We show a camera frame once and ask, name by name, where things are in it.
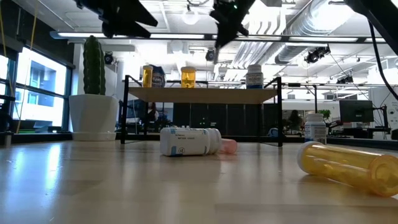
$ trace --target ceiling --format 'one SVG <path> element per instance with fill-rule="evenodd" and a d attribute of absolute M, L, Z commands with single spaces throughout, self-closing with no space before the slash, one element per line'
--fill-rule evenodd
<path fill-rule="evenodd" d="M 34 14 L 35 1 L 32 0 L 14 0 L 25 10 Z M 38 0 L 38 18 L 49 26 L 58 31 L 65 32 L 101 32 L 101 21 L 98 17 L 87 9 L 79 9 L 73 0 Z M 259 21 L 268 19 L 267 30 L 271 30 L 271 34 L 278 34 L 283 29 L 273 27 L 273 24 L 281 25 L 282 17 L 289 21 L 299 10 L 306 5 L 308 0 L 296 0 L 293 7 L 288 9 L 274 9 L 266 7 L 261 0 L 255 2 L 251 8 L 248 22 L 244 22 L 245 27 L 249 28 L 252 34 L 256 31 L 251 27 L 256 27 Z M 150 32 L 172 32 L 172 33 L 199 33 L 199 34 L 216 34 L 217 27 L 214 20 L 208 15 L 212 9 L 213 1 L 210 0 L 200 7 L 191 7 L 193 11 L 198 13 L 198 20 L 194 25 L 188 25 L 183 21 L 183 14 L 187 11 L 187 2 L 185 0 L 168 0 L 168 1 L 148 1 L 142 0 L 144 7 L 158 20 L 157 27 L 144 26 Z M 369 36 L 368 21 L 362 15 L 353 13 L 353 15 L 341 26 L 335 29 L 330 35 L 347 35 L 347 36 Z M 170 52 L 170 41 L 159 40 L 102 40 L 106 45 L 134 45 L 136 52 L 140 55 L 144 63 L 151 63 L 162 66 L 166 73 L 178 73 L 178 63 L 182 62 L 186 66 L 193 66 L 199 70 L 213 71 L 214 65 L 205 60 L 205 54 L 208 48 L 214 45 L 209 41 L 184 41 L 186 47 L 202 48 L 203 50 L 185 51 L 187 54 L 176 55 Z M 358 80 L 366 80 L 368 69 L 374 67 L 374 51 L 370 44 L 331 44 L 331 54 L 336 62 L 327 56 L 305 68 L 302 66 L 302 56 L 295 57 L 295 60 L 289 66 L 266 65 L 263 67 L 263 73 L 266 79 L 270 80 L 276 75 L 282 75 L 286 82 L 330 82 L 331 77 L 335 78 L 341 74 L 341 69 L 349 71 L 350 68 L 363 68 L 355 70 L 354 76 Z M 236 58 L 239 50 L 244 49 L 244 44 L 240 42 L 232 42 L 221 49 L 219 61 L 227 63 L 232 62 Z M 379 44 L 380 54 L 385 57 L 396 57 L 393 51 L 386 44 Z M 123 55 L 119 54 L 118 60 L 125 60 Z"/>

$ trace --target white flower pot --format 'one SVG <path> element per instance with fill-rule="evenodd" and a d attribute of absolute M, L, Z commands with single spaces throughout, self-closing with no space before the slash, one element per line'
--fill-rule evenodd
<path fill-rule="evenodd" d="M 69 96 L 74 141 L 114 141 L 118 100 L 112 96 Z"/>

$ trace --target yellow lid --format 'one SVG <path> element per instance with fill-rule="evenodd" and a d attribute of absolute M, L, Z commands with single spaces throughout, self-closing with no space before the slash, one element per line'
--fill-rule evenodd
<path fill-rule="evenodd" d="M 152 66 L 150 66 L 150 65 L 144 65 L 144 66 L 142 66 L 142 69 L 144 69 L 144 70 L 153 70 L 154 68 Z"/>
<path fill-rule="evenodd" d="M 181 72 L 195 72 L 196 68 L 194 67 L 182 67 Z"/>
<path fill-rule="evenodd" d="M 398 194 L 398 158 L 379 156 L 370 163 L 369 170 L 374 193 L 384 197 Z"/>

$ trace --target pill bottle label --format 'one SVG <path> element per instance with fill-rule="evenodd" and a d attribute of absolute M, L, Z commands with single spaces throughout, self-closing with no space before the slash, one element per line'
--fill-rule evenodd
<path fill-rule="evenodd" d="M 246 88 L 262 88 L 264 79 L 261 72 L 246 74 Z"/>
<path fill-rule="evenodd" d="M 305 142 L 316 141 L 326 144 L 326 127 L 325 125 L 305 125 Z"/>
<path fill-rule="evenodd" d="M 207 154 L 210 146 L 209 132 L 205 129 L 172 129 L 170 131 L 171 156 Z"/>

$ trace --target potted cactus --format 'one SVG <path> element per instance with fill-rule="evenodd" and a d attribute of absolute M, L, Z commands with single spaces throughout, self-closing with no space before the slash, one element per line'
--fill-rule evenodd
<path fill-rule="evenodd" d="M 84 95 L 69 96 L 73 140 L 115 140 L 118 101 L 106 96 L 104 53 L 94 36 L 84 44 Z"/>

